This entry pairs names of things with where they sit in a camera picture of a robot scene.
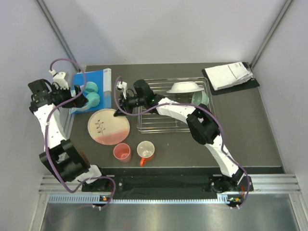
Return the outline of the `pink plate with leaf motif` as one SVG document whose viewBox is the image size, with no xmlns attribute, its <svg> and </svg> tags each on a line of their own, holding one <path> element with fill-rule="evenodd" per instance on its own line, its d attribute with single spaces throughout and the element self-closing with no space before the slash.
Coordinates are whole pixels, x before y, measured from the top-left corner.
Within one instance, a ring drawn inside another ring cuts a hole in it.
<svg viewBox="0 0 308 231">
<path fill-rule="evenodd" d="M 114 116 L 114 109 L 102 109 L 88 120 L 88 133 L 99 144 L 116 145 L 130 132 L 130 124 L 125 116 Z"/>
</svg>

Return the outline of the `chrome wire dish rack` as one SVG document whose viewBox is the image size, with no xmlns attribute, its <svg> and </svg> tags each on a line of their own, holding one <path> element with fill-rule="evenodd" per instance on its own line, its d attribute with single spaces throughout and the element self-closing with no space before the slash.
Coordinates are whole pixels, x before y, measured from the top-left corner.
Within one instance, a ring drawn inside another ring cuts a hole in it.
<svg viewBox="0 0 308 231">
<path fill-rule="evenodd" d="M 154 93 L 164 95 L 173 101 L 179 103 L 191 103 L 193 93 L 168 93 L 174 83 L 193 81 L 199 87 L 204 88 L 204 92 L 209 98 L 207 105 L 209 111 L 214 115 L 214 105 L 210 85 L 205 77 L 189 77 L 189 78 L 159 78 L 147 79 L 146 82 Z M 138 116 L 137 129 L 141 133 L 170 133 L 170 132 L 189 132 L 188 126 L 176 119 L 168 116 L 160 116 L 157 114 L 145 113 Z"/>
</svg>

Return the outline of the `white plate blue rim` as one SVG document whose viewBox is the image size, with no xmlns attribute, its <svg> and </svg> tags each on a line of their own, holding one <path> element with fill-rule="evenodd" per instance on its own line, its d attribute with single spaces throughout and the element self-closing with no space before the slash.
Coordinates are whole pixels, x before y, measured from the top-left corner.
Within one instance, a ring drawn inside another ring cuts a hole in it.
<svg viewBox="0 0 308 231">
<path fill-rule="evenodd" d="M 170 90 L 166 91 L 166 93 L 190 93 L 190 92 L 197 92 L 203 91 L 204 87 L 198 86 L 197 83 L 193 81 L 187 82 L 177 82 L 174 83 Z"/>
</svg>

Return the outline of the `mint green ceramic bowl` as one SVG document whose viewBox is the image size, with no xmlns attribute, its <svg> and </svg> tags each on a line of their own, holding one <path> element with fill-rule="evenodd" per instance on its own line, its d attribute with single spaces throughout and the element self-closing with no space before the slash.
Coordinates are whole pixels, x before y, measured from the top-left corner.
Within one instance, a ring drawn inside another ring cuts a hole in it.
<svg viewBox="0 0 308 231">
<path fill-rule="evenodd" d="M 191 103 L 194 105 L 199 105 L 201 103 L 204 105 L 208 105 L 209 97 L 204 91 L 197 91 L 193 94 Z"/>
</svg>

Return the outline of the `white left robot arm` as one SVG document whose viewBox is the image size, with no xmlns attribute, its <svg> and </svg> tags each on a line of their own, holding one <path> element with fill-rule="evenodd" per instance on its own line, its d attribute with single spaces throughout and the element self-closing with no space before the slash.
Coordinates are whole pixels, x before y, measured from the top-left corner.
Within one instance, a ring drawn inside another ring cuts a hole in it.
<svg viewBox="0 0 308 231">
<path fill-rule="evenodd" d="M 75 85 L 75 91 L 71 92 L 70 87 L 60 82 L 39 79 L 28 87 L 32 92 L 29 110 L 38 119 L 44 136 L 44 152 L 39 155 L 42 164 L 61 183 L 85 181 L 99 191 L 106 190 L 109 179 L 66 137 L 60 121 L 61 107 L 82 107 L 87 103 L 80 93 L 84 86 Z"/>
</svg>

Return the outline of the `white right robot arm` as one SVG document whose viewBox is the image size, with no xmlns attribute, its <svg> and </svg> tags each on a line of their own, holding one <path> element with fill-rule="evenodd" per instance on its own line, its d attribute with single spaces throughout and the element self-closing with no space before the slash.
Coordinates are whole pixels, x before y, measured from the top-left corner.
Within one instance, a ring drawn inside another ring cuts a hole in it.
<svg viewBox="0 0 308 231">
<path fill-rule="evenodd" d="M 115 90 L 121 92 L 115 98 L 117 110 L 115 116 L 134 116 L 134 108 L 144 107 L 144 113 L 167 116 L 185 123 L 193 139 L 205 146 L 220 168 L 225 186 L 229 190 L 237 190 L 242 185 L 242 179 L 247 175 L 230 154 L 225 145 L 225 137 L 221 124 L 204 104 L 178 103 L 152 91 L 148 83 L 137 80 L 134 85 L 135 94 L 127 94 L 127 83 L 118 77 Z"/>
</svg>

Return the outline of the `blue book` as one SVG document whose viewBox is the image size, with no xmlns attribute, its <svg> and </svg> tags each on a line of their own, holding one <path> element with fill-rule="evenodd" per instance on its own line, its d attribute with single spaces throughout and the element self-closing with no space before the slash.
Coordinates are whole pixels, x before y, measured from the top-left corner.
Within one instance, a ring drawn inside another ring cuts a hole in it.
<svg viewBox="0 0 308 231">
<path fill-rule="evenodd" d="M 110 68 L 104 70 L 86 72 L 87 82 L 91 81 L 97 84 L 98 94 L 100 96 L 100 103 L 98 106 L 93 107 L 85 112 L 97 111 L 105 108 L 112 107 L 112 71 Z"/>
</svg>

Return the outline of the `pink plastic cup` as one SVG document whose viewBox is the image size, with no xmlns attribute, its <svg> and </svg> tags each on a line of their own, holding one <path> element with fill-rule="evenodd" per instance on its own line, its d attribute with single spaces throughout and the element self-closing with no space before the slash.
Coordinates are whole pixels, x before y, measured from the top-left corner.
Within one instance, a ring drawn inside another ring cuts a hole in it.
<svg viewBox="0 0 308 231">
<path fill-rule="evenodd" d="M 126 143 L 119 143 L 113 149 L 114 157 L 122 163 L 128 163 L 131 160 L 131 148 Z"/>
</svg>

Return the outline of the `orange ceramic mug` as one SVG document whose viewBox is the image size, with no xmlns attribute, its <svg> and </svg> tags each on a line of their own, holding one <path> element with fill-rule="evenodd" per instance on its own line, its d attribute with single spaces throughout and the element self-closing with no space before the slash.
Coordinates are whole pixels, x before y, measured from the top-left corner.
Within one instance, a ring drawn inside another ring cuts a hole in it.
<svg viewBox="0 0 308 231">
<path fill-rule="evenodd" d="M 142 141 L 137 146 L 137 154 L 141 158 L 140 166 L 143 167 L 147 162 L 154 158 L 155 147 L 150 141 Z"/>
</svg>

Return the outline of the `white paper stack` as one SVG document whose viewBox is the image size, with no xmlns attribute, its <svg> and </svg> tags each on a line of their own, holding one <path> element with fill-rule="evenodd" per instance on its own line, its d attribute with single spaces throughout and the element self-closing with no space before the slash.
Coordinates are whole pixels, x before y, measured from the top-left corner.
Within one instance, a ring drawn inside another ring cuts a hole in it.
<svg viewBox="0 0 308 231">
<path fill-rule="evenodd" d="M 254 79 L 252 71 L 243 62 L 218 65 L 204 69 L 213 89 L 223 90 Z"/>
</svg>

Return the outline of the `black clipboard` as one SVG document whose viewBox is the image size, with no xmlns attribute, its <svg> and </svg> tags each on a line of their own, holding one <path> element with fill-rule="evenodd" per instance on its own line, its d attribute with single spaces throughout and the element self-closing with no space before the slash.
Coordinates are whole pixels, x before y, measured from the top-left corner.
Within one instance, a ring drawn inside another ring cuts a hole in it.
<svg viewBox="0 0 308 231">
<path fill-rule="evenodd" d="M 245 62 L 204 68 L 202 74 L 209 82 L 212 95 L 222 95 L 260 86 L 250 66 Z"/>
</svg>

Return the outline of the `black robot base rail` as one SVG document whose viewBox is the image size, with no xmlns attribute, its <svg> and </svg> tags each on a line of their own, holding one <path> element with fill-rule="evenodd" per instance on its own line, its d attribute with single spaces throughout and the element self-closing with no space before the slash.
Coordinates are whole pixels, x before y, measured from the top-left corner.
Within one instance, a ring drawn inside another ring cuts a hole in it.
<svg viewBox="0 0 308 231">
<path fill-rule="evenodd" d="M 84 192 L 104 192 L 115 189 L 115 194 L 151 193 L 163 190 L 198 190 L 224 193 L 253 190 L 251 179 L 246 176 L 233 181 L 221 175 L 128 175 L 114 176 L 112 180 L 96 179 L 83 183 Z"/>
</svg>

